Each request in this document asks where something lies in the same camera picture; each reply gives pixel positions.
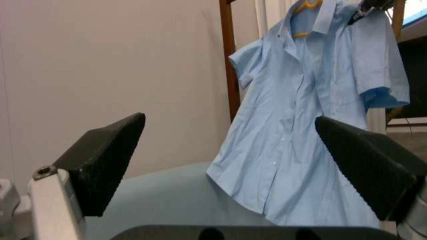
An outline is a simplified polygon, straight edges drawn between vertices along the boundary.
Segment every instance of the button-up shirt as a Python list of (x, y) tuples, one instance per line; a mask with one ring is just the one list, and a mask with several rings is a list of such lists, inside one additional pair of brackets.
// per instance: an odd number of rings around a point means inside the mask
[[(366, 129), (368, 108), (409, 102), (408, 80), (382, 11), (324, 0), (285, 19), (230, 60), (246, 96), (207, 174), (278, 225), (378, 227), (315, 129), (321, 115)], [(305, 38), (292, 35), (308, 32)]]

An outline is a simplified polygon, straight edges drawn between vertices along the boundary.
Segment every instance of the wooden pole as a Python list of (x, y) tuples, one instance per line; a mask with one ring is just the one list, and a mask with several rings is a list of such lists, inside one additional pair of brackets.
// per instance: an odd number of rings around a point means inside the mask
[(236, 51), (231, 2), (233, 1), (219, 0), (222, 41), (224, 44), (225, 75), (227, 77), (228, 105), (230, 110), (230, 119), (233, 121), (240, 106), (240, 92), (235, 70), (229, 61), (229, 56)]
[[(393, 5), (393, 18), (391, 20), (391, 27), (393, 28), (394, 36), (396, 37), (396, 41), (399, 41), (401, 36), (401, 31), (404, 23), (404, 13), (405, 13), (405, 0), (394, 0)], [(395, 118), (399, 113), (401, 113), (403, 107), (395, 107), (393, 108), (385, 117), (386, 123), (390, 122), (393, 118)]]

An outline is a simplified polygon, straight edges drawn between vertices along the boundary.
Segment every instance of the white wall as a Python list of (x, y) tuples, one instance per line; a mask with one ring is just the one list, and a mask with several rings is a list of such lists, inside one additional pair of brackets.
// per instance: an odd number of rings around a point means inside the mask
[(254, 0), (238, 0), (231, 4), (234, 41), (239, 49), (259, 38)]
[(0, 34), (0, 177), (21, 192), (86, 130), (134, 112), (147, 122), (127, 177), (218, 152), (230, 118), (217, 0), (1, 0)]

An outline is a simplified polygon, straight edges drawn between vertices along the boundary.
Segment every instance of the wooden rack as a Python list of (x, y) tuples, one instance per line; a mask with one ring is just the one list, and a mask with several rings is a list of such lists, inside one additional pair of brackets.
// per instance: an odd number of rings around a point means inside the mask
[[(240, 92), (236, 73), (229, 61), (229, 56), (236, 51), (231, 3), (236, 0), (219, 0), (221, 14), (222, 41), (224, 44), (225, 75), (227, 77), (228, 105), (230, 119), (233, 121), (240, 106)], [(396, 40), (400, 37), (404, 20), (405, 0), (395, 0), (393, 5), (392, 27)]]

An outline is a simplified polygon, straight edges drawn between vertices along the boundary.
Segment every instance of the window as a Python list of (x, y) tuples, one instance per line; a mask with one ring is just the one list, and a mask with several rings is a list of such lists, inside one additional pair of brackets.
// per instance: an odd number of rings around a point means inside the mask
[[(390, 22), (393, 17), (393, 8), (386, 11)], [(409, 26), (427, 16), (427, 0), (406, 0), (403, 15), (403, 27)]]

